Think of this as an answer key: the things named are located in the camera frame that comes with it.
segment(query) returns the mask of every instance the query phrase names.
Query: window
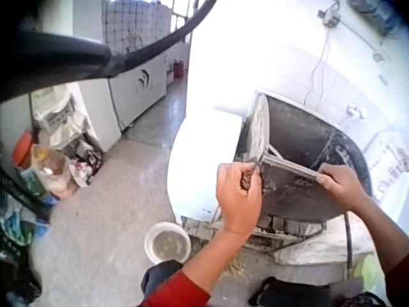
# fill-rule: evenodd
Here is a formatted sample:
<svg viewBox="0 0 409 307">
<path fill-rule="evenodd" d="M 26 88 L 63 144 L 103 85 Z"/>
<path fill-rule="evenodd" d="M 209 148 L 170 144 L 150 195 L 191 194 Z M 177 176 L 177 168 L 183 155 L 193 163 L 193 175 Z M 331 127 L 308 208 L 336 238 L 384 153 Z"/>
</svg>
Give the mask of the window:
<svg viewBox="0 0 409 307">
<path fill-rule="evenodd" d="M 182 27 L 188 18 L 193 16 L 193 5 L 195 0 L 162 0 L 162 4 L 170 7 L 173 11 L 171 19 L 171 32 Z M 190 42 L 190 34 L 184 39 L 184 42 Z"/>
</svg>

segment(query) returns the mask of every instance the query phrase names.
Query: hand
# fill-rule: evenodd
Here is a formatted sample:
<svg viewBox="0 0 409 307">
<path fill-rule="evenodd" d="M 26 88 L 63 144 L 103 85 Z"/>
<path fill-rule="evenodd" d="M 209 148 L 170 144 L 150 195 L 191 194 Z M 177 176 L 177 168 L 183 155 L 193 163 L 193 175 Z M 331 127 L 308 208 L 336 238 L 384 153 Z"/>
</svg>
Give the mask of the hand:
<svg viewBox="0 0 409 307">
<path fill-rule="evenodd" d="M 342 208 L 354 211 L 359 205 L 367 203 L 369 196 L 359 182 L 357 174 L 346 165 L 323 163 L 317 182 L 323 186 Z"/>
<path fill-rule="evenodd" d="M 248 192 L 240 185 L 246 171 L 252 171 Z M 261 210 L 259 168 L 254 163 L 221 164 L 217 171 L 216 198 L 222 209 L 224 228 L 233 234 L 250 236 Z"/>
</svg>

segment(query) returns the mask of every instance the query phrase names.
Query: red long-sleeve shirt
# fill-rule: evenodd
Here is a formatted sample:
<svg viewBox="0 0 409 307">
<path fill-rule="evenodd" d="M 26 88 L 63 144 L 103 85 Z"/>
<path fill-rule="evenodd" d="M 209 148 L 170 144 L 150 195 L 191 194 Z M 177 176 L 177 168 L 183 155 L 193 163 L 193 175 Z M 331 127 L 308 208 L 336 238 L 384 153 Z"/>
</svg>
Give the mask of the red long-sleeve shirt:
<svg viewBox="0 0 409 307">
<path fill-rule="evenodd" d="M 403 304 L 404 294 L 409 289 L 409 255 L 385 276 L 387 295 L 390 303 L 397 307 Z M 146 298 L 140 307 L 186 307 L 206 306 L 210 295 L 194 284 L 182 271 L 169 278 L 154 293 Z"/>
</svg>

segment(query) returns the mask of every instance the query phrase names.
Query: gray floor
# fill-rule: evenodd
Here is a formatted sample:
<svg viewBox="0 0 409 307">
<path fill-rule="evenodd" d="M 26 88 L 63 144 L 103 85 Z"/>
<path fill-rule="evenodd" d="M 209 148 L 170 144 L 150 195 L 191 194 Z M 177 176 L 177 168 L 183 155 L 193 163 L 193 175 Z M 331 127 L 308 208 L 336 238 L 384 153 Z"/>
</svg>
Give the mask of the gray floor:
<svg viewBox="0 0 409 307">
<path fill-rule="evenodd" d="M 146 231 L 174 221 L 167 197 L 167 163 L 185 117 L 187 80 L 145 112 L 107 153 L 89 188 L 61 202 L 51 227 L 33 244 L 42 296 L 33 306 L 135 306 L 139 284 L 152 266 L 143 249 Z M 342 266 L 280 267 L 269 255 L 243 249 L 228 267 L 210 305 L 246 306 L 246 298 L 267 276 L 326 284 L 342 278 Z"/>
</svg>

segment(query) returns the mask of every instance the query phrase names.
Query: black hose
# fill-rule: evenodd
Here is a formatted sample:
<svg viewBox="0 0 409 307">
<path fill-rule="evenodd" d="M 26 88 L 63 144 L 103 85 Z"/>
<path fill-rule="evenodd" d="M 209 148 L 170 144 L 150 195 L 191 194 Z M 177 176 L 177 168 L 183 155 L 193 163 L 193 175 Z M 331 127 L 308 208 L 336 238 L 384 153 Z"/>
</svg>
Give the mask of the black hose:
<svg viewBox="0 0 409 307">
<path fill-rule="evenodd" d="M 346 231 L 346 278 L 350 279 L 352 276 L 352 238 L 351 238 L 351 225 L 348 212 L 344 213 L 345 231 Z"/>
<path fill-rule="evenodd" d="M 203 19 L 205 19 L 205 17 L 212 10 L 215 3 L 216 0 L 206 0 L 200 10 L 198 10 L 197 13 L 194 14 L 193 17 L 189 19 L 183 27 L 177 29 L 172 34 L 163 37 L 155 43 L 150 44 L 149 46 L 128 53 L 126 55 L 125 67 L 123 72 L 142 65 L 150 59 L 153 59 L 155 56 L 158 56 L 166 49 L 172 47 L 177 42 L 181 41 L 186 35 L 192 32 L 203 21 Z"/>
<path fill-rule="evenodd" d="M 206 0 L 186 24 L 138 51 L 123 54 L 94 40 L 72 36 L 16 32 L 2 56 L 0 101 L 31 91 L 82 80 L 112 78 L 153 59 L 192 32 L 212 10 Z"/>
</svg>

